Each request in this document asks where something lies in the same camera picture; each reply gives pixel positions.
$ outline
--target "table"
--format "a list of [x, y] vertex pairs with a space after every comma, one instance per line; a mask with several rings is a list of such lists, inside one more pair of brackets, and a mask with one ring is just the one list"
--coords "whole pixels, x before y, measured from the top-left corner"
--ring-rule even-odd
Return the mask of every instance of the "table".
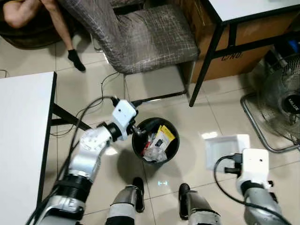
[[[3, 224], [25, 224], [42, 200], [51, 126], [78, 122], [54, 103], [55, 86], [55, 72], [0, 79]], [[53, 113], [61, 119], [52, 120]]]
[[[299, 11], [299, 0], [203, 0], [203, 4], [209, 14], [213, 17], [213, 20], [216, 23], [216, 28], [199, 73], [193, 95], [189, 102], [190, 107], [194, 106], [195, 100], [210, 66], [210, 62], [213, 59], [232, 53], [273, 45], [283, 39], [293, 39], [300, 35], [300, 31], [291, 31], [283, 35], [242, 45], [235, 44], [237, 25], [239, 23], [272, 15]], [[229, 26], [228, 47], [226, 49], [216, 51], [217, 45], [226, 26]]]

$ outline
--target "trash can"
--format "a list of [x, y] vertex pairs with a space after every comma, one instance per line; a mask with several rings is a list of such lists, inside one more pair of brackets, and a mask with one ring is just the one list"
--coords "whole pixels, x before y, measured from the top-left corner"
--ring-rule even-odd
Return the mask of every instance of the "trash can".
[[[175, 139], [170, 142], [169, 146], [165, 150], [167, 160], [163, 162], [156, 162], [156, 161], [147, 161], [146, 159], [143, 158], [142, 151], [144, 147], [146, 146], [146, 143], [148, 141], [148, 135], [151, 133], [157, 133], [159, 126], [160, 125], [165, 125], [175, 136]], [[154, 118], [149, 118], [141, 122], [138, 127], [143, 130], [147, 130], [147, 134], [143, 135], [142, 137], [137, 136], [136, 134], [133, 134], [132, 136], [132, 147], [135, 152], [135, 154], [141, 158], [144, 162], [148, 164], [153, 164], [153, 165], [162, 165], [168, 161], [170, 161], [177, 153], [178, 148], [179, 148], [179, 135], [172, 123], [169, 121], [159, 118], [159, 117], [154, 117]]]

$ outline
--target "electric fan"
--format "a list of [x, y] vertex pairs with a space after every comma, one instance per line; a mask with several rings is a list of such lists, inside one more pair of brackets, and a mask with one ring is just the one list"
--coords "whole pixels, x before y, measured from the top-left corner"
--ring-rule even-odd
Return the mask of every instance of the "electric fan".
[[268, 68], [258, 93], [259, 111], [276, 133], [300, 143], [300, 56], [281, 59]]

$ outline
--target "floor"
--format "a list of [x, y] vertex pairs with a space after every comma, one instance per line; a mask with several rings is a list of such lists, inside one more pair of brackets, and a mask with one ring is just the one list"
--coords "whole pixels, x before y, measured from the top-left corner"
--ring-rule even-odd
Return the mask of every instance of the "floor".
[[[76, 114], [101, 95], [102, 80], [115, 71], [102, 53], [94, 52], [87, 35], [76, 35], [74, 44], [87, 68], [84, 74], [74, 69], [67, 60], [67, 52], [62, 42], [43, 49], [25, 51], [0, 39], [0, 69], [6, 69], [10, 76], [56, 71], [58, 79], [55, 101]], [[240, 106], [240, 97], [251, 91], [249, 77], [251, 75], [237, 75], [204, 82], [192, 108], [188, 106], [185, 96], [140, 106], [137, 123], [149, 117], [162, 117], [174, 124], [180, 134], [179, 151], [170, 162], [157, 168], [144, 164], [137, 158], [131, 147], [131, 138], [114, 143], [102, 157], [100, 171], [87, 200], [82, 223], [104, 224], [116, 194], [130, 184], [135, 176], [140, 176], [145, 182], [146, 207], [144, 213], [136, 215], [136, 224], [187, 225], [187, 221], [181, 221], [178, 215], [177, 191], [183, 182], [208, 200], [212, 208], [222, 216], [223, 224], [245, 224], [244, 207], [222, 194], [214, 183], [212, 172], [205, 168], [204, 139], [210, 134], [249, 134], [251, 147], [262, 148]], [[114, 75], [104, 83], [104, 94], [134, 100], [151, 97], [153, 91], [164, 93], [180, 90], [181, 87], [176, 68], [169, 67], [145, 76], [129, 76], [126, 83], [122, 75]], [[92, 110], [84, 121], [94, 127], [109, 120], [112, 110], [111, 103], [105, 101], [101, 107]], [[73, 130], [66, 135], [62, 134], [69, 128], [70, 125], [65, 125], [51, 129], [53, 134], [61, 136], [50, 138], [44, 195], [49, 193], [57, 171], [67, 155]], [[285, 140], [272, 134], [268, 134], [268, 139], [274, 146], [287, 144]], [[226, 190], [239, 196], [233, 176], [218, 174], [218, 178]], [[270, 153], [270, 179], [275, 183], [273, 190], [284, 216], [292, 224], [300, 224], [299, 178], [299, 152]]]

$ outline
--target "table leg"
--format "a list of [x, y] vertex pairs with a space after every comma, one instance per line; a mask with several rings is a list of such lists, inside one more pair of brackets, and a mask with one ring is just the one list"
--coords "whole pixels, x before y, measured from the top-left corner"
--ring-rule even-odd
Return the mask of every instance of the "table leg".
[[222, 36], [224, 28], [225, 28], [225, 26], [221, 25], [221, 24], [218, 24], [216, 26], [216, 29], [215, 29], [214, 34], [212, 36], [212, 39], [210, 41], [210, 46], [208, 48], [208, 51], [206, 53], [206, 56], [205, 56], [205, 59], [204, 59], [203, 65], [202, 65], [199, 77], [197, 79], [197, 83], [196, 83], [193, 95], [192, 95], [191, 100], [189, 102], [189, 106], [190, 107], [194, 106], [194, 103], [196, 101], [197, 95], [198, 95], [198, 93], [200, 91], [200, 88], [201, 88], [201, 85], [202, 85], [202, 83], [204, 81], [206, 72], [207, 72], [207, 70], [208, 70], [208, 68], [210, 66], [210, 62], [213, 59], [213, 55], [215, 53], [215, 50], [216, 50], [217, 45], [219, 43], [219, 40], [220, 40], [220, 38]]
[[[66, 110], [64, 110], [63, 108], [61, 108], [60, 106], [58, 106], [55, 103], [53, 105], [53, 114], [61, 117], [61, 119], [53, 120], [54, 121], [53, 126], [54, 125], [59, 125], [59, 124], [66, 124], [66, 122], [68, 122], [69, 124], [73, 124], [73, 125], [76, 126], [77, 123], [78, 123], [78, 121], [79, 121], [71, 113], [67, 112]], [[80, 123], [79, 123], [79, 128], [82, 129], [82, 130], [91, 129], [91, 127], [89, 125], [83, 123], [82, 121], [80, 121]]]

